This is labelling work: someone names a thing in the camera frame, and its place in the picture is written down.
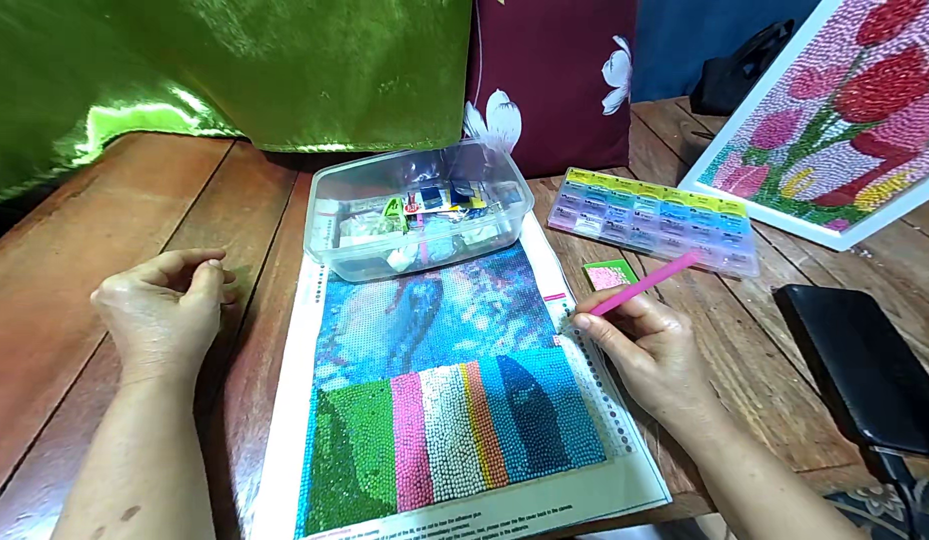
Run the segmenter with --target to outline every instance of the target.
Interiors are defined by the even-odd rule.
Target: wrist
[[[150,388],[176,394],[194,395],[197,375],[184,373],[180,369],[169,369],[173,367],[177,366],[171,362],[162,362],[160,360],[136,361],[132,359],[123,362],[118,387],[119,389],[131,387]]]
[[[737,432],[735,421],[718,399],[655,416],[689,454],[694,449],[710,446]]]

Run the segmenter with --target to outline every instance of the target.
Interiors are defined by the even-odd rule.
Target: black device
[[[914,477],[900,455],[929,457],[929,374],[869,294],[785,285],[774,292],[838,429],[868,469],[892,484],[914,527]]]

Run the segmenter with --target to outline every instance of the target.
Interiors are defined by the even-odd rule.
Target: diamond painting
[[[842,232],[929,177],[929,0],[834,4],[688,177]],[[787,64],[791,50],[775,63]]]
[[[314,379],[322,390],[554,347],[519,244],[433,271],[352,283],[329,276]]]
[[[296,537],[605,460],[520,244],[324,294]]]
[[[573,309],[530,213],[431,272],[305,256],[251,540],[517,540],[669,503],[601,353],[556,333]]]

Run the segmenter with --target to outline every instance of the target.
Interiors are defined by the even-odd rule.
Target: white frame
[[[929,176],[918,180],[903,193],[875,210],[874,213],[840,232],[809,223],[793,215],[761,205],[758,202],[736,197],[727,191],[716,189],[710,185],[698,183],[698,178],[705,173],[711,162],[728,144],[728,141],[731,140],[745,120],[755,111],[775,83],[782,78],[784,72],[791,67],[795,58],[805,50],[807,44],[814,39],[815,35],[818,34],[818,30],[824,26],[825,22],[842,2],[843,0],[821,0],[804,24],[794,33],[784,50],[781,51],[768,70],[754,85],[751,92],[748,92],[745,101],[738,105],[734,114],[715,135],[714,140],[711,141],[711,144],[708,145],[694,166],[691,167],[688,174],[684,176],[684,179],[677,185],[681,190],[740,201],[747,206],[747,215],[750,217],[837,251],[845,251],[851,248],[856,243],[865,240],[884,226],[908,214],[921,203],[929,200]]]

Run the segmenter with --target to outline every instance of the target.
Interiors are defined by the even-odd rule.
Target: maroon pillow
[[[528,178],[628,164],[637,0],[476,0],[464,131]]]

